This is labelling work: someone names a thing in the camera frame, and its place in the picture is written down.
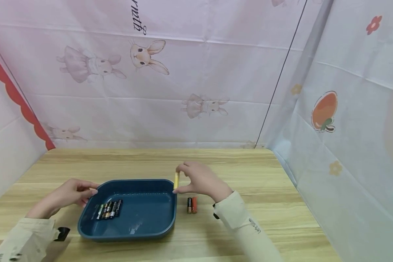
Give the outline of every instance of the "red flower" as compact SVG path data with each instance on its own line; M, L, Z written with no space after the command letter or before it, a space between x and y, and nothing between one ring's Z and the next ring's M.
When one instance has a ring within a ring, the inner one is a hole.
M374 18L371 20L371 23L367 27L367 35L373 33L375 30L378 29L380 26L380 21L382 19L382 16L374 16Z

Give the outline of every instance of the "yellow flower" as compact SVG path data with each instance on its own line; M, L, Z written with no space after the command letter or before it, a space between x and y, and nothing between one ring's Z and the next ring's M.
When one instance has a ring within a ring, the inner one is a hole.
M302 85L296 84L293 86L293 88L291 88L291 94L295 96L301 92L301 89L302 89Z
M338 160L331 163L329 165L329 169L329 174L331 174L332 176L339 176L339 174L342 172L342 166Z

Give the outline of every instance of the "blue plastic tray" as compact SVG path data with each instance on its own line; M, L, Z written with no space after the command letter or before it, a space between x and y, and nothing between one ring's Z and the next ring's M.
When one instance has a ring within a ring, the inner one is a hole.
M78 231L95 242L119 242L161 238L173 228L177 196L166 179L111 180L89 199ZM122 199L119 217L97 220L98 209L108 201Z

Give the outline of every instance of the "finger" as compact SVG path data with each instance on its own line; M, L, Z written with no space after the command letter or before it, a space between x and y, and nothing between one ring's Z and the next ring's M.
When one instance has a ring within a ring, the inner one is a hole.
M192 165L194 165L196 163L197 162L195 162L195 161L185 161L183 164L186 165L186 166L192 166Z
M183 173L185 173L185 176L187 176L187 172L189 172L189 166L186 166L186 165L184 165L184 164L180 164L179 166L177 166L177 168L176 168L176 172L180 172L180 171L182 171Z
M76 205L78 205L79 207L83 207L83 208L86 207L86 203L84 203L83 200L81 200L81 199L79 201L76 201Z
M98 191L96 189L86 190L83 192L79 192L82 199L91 198L92 196L96 195Z
M78 180L77 187L84 188L98 188L100 185L94 182L86 181L86 180Z
M193 185L189 184L184 187L178 187L173 191L174 194L194 193Z

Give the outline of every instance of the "red scalloped trim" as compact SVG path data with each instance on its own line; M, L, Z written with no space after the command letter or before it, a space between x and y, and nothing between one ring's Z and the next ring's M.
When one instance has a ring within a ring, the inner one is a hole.
M35 130L36 135L45 141L45 147L48 150L54 149L55 146L51 141L50 137L48 137L47 133L39 123L35 114L31 111L28 104L26 104L25 100L23 99L23 97L21 96L15 85L12 83L11 79L6 74L1 64L0 64L0 81L4 83L7 94L13 100L13 102L20 105L20 112L22 112L22 115L26 119L26 121L33 124L33 129Z

